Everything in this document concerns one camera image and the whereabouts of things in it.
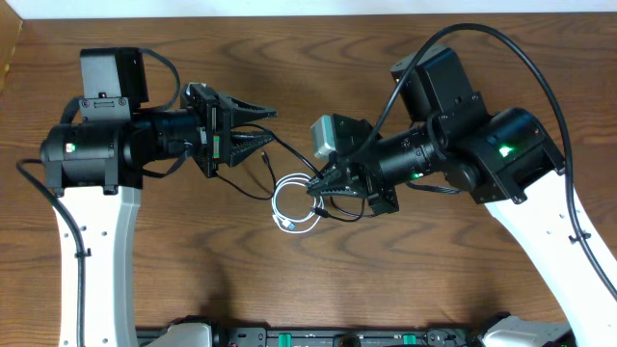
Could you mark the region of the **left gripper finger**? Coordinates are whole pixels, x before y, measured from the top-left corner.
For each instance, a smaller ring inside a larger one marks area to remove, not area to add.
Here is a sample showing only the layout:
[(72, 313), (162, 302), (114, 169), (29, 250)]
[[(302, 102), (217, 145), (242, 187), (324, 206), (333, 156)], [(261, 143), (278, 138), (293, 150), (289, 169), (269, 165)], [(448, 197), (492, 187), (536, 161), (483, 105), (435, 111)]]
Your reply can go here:
[(255, 120), (275, 118), (278, 114), (274, 108), (252, 104), (226, 93), (221, 94), (221, 110), (225, 129)]
[(235, 167), (258, 149), (272, 142), (274, 138), (265, 131), (240, 132), (230, 134), (228, 165)]

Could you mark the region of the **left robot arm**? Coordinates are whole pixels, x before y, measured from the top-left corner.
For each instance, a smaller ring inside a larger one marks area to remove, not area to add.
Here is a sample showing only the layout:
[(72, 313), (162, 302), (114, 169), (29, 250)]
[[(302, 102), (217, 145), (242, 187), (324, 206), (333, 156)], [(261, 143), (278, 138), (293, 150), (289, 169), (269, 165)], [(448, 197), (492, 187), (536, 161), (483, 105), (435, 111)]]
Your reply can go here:
[(148, 105), (137, 47), (80, 54), (84, 91), (40, 147), (45, 185), (61, 236), (64, 346), (134, 346), (133, 241), (148, 164), (196, 162), (207, 177), (234, 167), (271, 141), (251, 132), (276, 115), (200, 84), (177, 85), (171, 100)]

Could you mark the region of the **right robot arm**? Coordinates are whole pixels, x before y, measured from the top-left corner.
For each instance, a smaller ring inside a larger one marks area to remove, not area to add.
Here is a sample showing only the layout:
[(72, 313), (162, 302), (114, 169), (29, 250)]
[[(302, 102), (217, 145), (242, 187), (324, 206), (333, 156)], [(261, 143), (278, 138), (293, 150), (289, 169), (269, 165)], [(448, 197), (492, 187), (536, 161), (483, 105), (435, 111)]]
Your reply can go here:
[(515, 237), (562, 307), (566, 322), (499, 317), (476, 338), (483, 346), (612, 346), (616, 303), (582, 243), (608, 276), (616, 260), (577, 196), (565, 192), (565, 160), (544, 126), (522, 108), (490, 115), (454, 50), (435, 46), (391, 68), (416, 126), (368, 142), (370, 124), (323, 116), (311, 129), (325, 168), (308, 182), (314, 197), (365, 200), (394, 213), (395, 188), (433, 173), (485, 206)]

